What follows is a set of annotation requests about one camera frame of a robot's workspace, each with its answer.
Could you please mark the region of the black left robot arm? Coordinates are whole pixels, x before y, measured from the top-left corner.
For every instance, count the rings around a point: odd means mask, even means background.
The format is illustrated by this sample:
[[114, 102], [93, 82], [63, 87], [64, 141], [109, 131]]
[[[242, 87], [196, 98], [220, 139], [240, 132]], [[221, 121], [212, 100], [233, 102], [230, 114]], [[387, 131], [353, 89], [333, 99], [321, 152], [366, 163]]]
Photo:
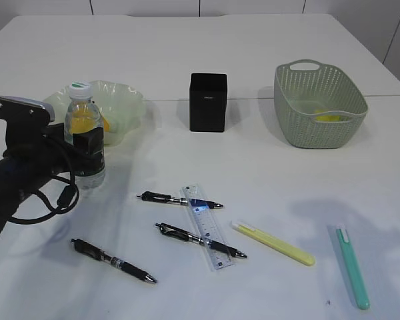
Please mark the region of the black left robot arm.
[[[95, 128], [64, 139], [64, 125], [50, 125], [14, 135], [0, 160], [0, 233], [6, 223], [33, 225], [72, 210], [79, 200], [78, 174], [105, 166], [104, 130]], [[33, 219], [16, 218], [20, 204], [35, 195], [49, 213]]]

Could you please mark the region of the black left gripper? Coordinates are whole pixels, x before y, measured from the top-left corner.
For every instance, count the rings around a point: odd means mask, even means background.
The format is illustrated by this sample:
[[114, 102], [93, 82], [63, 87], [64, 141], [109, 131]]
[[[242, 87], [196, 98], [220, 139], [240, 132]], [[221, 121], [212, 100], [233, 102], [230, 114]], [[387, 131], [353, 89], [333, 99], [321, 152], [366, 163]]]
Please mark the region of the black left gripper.
[[64, 141], [63, 124], [8, 122], [3, 174], [6, 177], [47, 176], [71, 169], [104, 167], [104, 129], [73, 134], [73, 146]]

